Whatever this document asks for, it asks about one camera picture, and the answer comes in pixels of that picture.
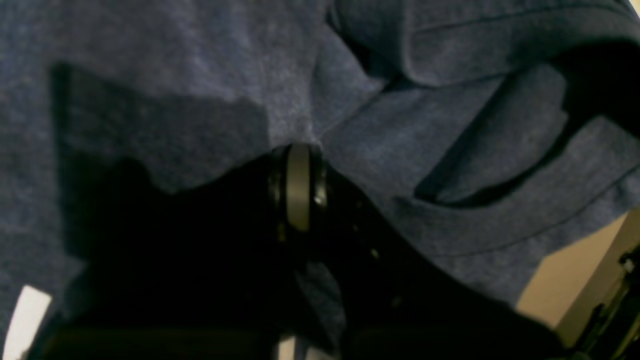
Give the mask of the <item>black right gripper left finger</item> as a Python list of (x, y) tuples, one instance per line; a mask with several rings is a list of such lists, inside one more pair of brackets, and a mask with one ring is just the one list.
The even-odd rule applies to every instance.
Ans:
[(141, 162), (67, 163), (64, 245), (83, 261), (30, 360), (300, 360), (312, 309), (312, 149), (176, 193)]

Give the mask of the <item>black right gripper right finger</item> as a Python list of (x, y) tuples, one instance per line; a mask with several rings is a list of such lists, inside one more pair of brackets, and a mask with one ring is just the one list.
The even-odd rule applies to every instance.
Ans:
[(339, 286), (346, 360), (550, 360), (565, 348), (522, 316), (441, 271), (370, 199), (310, 148), (310, 251)]

